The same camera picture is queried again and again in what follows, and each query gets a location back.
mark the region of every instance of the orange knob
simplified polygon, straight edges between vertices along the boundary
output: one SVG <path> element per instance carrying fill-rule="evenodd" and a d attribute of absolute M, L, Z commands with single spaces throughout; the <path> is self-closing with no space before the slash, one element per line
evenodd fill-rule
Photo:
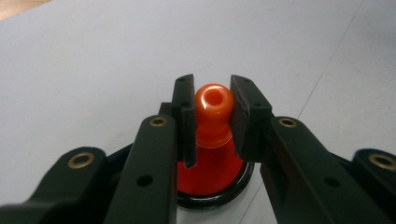
<path fill-rule="evenodd" d="M 220 84 L 204 85 L 195 94 L 197 145 L 221 147 L 230 141 L 230 125 L 233 112 L 233 94 Z"/>

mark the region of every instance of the white surface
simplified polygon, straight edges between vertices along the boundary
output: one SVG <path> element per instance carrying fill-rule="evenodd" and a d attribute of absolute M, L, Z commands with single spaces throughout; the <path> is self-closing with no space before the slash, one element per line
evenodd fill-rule
<path fill-rule="evenodd" d="M 396 154 L 395 10 L 391 0 L 53 0 L 0 21 L 0 204 L 26 200 L 70 149 L 133 142 L 190 73 L 196 87 L 251 78 L 276 115 L 347 159 L 363 147 Z M 233 202 L 178 210 L 177 222 L 276 223 L 258 170 Z"/>

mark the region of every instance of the orange object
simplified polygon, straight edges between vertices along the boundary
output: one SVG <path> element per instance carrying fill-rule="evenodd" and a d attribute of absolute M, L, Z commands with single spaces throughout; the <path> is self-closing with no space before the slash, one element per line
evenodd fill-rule
<path fill-rule="evenodd" d="M 233 95 L 219 84 L 207 84 L 195 95 L 197 162 L 179 162 L 177 189 L 190 195 L 213 195 L 231 186 L 243 162 L 234 154 L 231 128 Z"/>
<path fill-rule="evenodd" d="M 195 95 L 197 145 L 221 147 L 232 134 L 228 121 L 233 112 L 233 94 L 220 84 L 204 85 Z"/>

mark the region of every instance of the brass insert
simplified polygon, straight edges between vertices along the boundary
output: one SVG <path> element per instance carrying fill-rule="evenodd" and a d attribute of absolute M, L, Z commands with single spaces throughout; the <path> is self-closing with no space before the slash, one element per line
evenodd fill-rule
<path fill-rule="evenodd" d="M 369 161 L 382 169 L 390 170 L 396 172 L 396 160 L 387 155 L 381 154 L 371 154 L 369 156 Z"/>
<path fill-rule="evenodd" d="M 153 127 L 161 127 L 161 126 L 163 126 L 163 125 L 166 124 L 166 119 L 161 118 L 161 117 L 157 117 L 157 118 L 152 119 L 152 120 L 149 122 L 149 124 L 150 124 L 151 126 L 153 126 Z"/>
<path fill-rule="evenodd" d="M 81 169 L 91 164 L 93 162 L 94 157 L 95 156 L 91 152 L 81 152 L 73 156 L 69 160 L 67 165 L 71 169 Z"/>
<path fill-rule="evenodd" d="M 292 119 L 280 119 L 279 123 L 287 128 L 295 128 L 297 126 L 296 121 L 292 120 Z"/>

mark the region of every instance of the hole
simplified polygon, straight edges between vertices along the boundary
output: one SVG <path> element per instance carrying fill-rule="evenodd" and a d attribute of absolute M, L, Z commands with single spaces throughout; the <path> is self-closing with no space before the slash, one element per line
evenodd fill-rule
<path fill-rule="evenodd" d="M 382 169 L 396 172 L 396 160 L 392 157 L 382 154 L 371 154 L 369 161 Z"/>
<path fill-rule="evenodd" d="M 223 100 L 223 94 L 216 89 L 208 90 L 205 93 L 205 101 L 210 105 L 220 105 Z"/>
<path fill-rule="evenodd" d="M 292 119 L 280 119 L 279 123 L 287 128 L 294 128 L 297 126 L 297 123 Z"/>
<path fill-rule="evenodd" d="M 73 156 L 69 160 L 67 165 L 71 169 L 80 169 L 91 164 L 93 162 L 93 159 L 94 159 L 94 155 L 91 152 L 81 152 Z"/>
<path fill-rule="evenodd" d="M 187 107 L 187 106 L 190 106 L 190 103 L 189 102 L 183 102 L 180 105 L 183 106 L 183 107 Z"/>
<path fill-rule="evenodd" d="M 163 118 L 154 118 L 152 119 L 149 124 L 153 127 L 161 127 L 166 124 L 166 119 Z"/>
<path fill-rule="evenodd" d="M 333 178 L 333 177 L 329 177 L 329 176 L 324 177 L 324 182 L 325 182 L 327 185 L 329 185 L 330 187 L 333 187 L 333 188 L 340 188 L 340 187 L 341 187 L 340 182 L 338 182 L 338 180 L 336 180 L 336 179 Z"/>
<path fill-rule="evenodd" d="M 151 175 L 141 175 L 139 178 L 137 178 L 136 184 L 139 187 L 147 187 L 152 184 L 152 176 Z"/>

